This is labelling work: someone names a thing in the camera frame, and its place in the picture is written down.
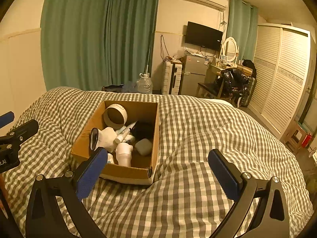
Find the television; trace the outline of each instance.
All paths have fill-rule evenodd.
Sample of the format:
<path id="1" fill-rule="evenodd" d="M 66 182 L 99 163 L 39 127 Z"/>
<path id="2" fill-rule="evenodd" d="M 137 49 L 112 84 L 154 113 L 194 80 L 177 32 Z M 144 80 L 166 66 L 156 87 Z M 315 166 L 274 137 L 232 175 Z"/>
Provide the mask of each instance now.
<path id="1" fill-rule="evenodd" d="M 194 22 L 188 22 L 185 43 L 219 51 L 222 32 Z"/>

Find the black suitcase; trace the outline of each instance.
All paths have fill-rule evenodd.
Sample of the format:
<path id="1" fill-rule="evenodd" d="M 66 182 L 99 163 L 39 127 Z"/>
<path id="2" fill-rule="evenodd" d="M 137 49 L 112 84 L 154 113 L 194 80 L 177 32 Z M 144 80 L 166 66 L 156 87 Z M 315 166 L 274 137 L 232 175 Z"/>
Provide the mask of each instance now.
<path id="1" fill-rule="evenodd" d="M 249 95 L 241 98 L 240 100 L 241 107 L 247 107 L 249 105 L 255 87 L 256 87 L 256 78 L 249 77 L 249 82 L 247 85 L 247 90 L 249 91 Z"/>

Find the white tape roll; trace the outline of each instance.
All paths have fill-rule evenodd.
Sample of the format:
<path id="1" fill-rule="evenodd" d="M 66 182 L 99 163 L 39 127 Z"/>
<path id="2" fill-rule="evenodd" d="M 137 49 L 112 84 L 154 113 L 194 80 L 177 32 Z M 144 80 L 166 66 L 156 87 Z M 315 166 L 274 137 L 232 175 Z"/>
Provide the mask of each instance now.
<path id="1" fill-rule="evenodd" d="M 120 129 L 128 118 L 128 114 L 122 105 L 112 104 L 103 113 L 103 120 L 108 127 Z"/>

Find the bolt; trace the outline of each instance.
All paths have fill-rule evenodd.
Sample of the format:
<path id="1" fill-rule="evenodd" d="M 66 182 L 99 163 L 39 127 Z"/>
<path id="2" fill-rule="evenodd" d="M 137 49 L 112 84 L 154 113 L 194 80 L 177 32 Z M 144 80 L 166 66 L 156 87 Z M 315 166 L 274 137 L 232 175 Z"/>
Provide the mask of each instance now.
<path id="1" fill-rule="evenodd" d="M 273 176 L 273 181 L 277 183 L 277 182 L 279 182 L 280 180 L 278 179 L 278 177 Z"/>
<path id="2" fill-rule="evenodd" d="M 244 172 L 242 174 L 242 176 L 245 178 L 245 179 L 250 179 L 251 178 L 251 174 L 250 173 L 247 173 L 247 172 Z"/>
<path id="3" fill-rule="evenodd" d="M 36 180 L 37 180 L 37 181 L 43 180 L 43 175 L 38 175 L 38 176 L 36 177 Z"/>
<path id="4" fill-rule="evenodd" d="M 65 173 L 65 177 L 69 178 L 69 177 L 72 177 L 73 176 L 73 172 L 72 171 L 67 171 Z"/>

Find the blue gripper pad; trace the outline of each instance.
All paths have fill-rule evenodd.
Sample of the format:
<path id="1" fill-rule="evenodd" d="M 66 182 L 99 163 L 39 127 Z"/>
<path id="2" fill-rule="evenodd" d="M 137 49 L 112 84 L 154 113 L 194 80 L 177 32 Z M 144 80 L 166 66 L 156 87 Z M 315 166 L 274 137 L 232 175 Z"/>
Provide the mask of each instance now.
<path id="1" fill-rule="evenodd" d="M 14 120 L 14 113 L 13 112 L 7 112 L 4 115 L 1 115 L 0 116 L 0 128 L 13 122 L 13 120 Z"/>
<path id="2" fill-rule="evenodd" d="M 242 179 L 240 177 L 241 173 L 236 166 L 229 163 L 218 149 L 212 149 L 209 152 L 208 164 L 227 198 L 234 202 L 238 201 Z"/>
<path id="3" fill-rule="evenodd" d="M 75 176 L 79 175 L 76 182 L 76 195 L 79 200 L 89 196 L 107 161 L 108 152 L 99 147 L 87 161 L 81 163 L 76 169 Z"/>

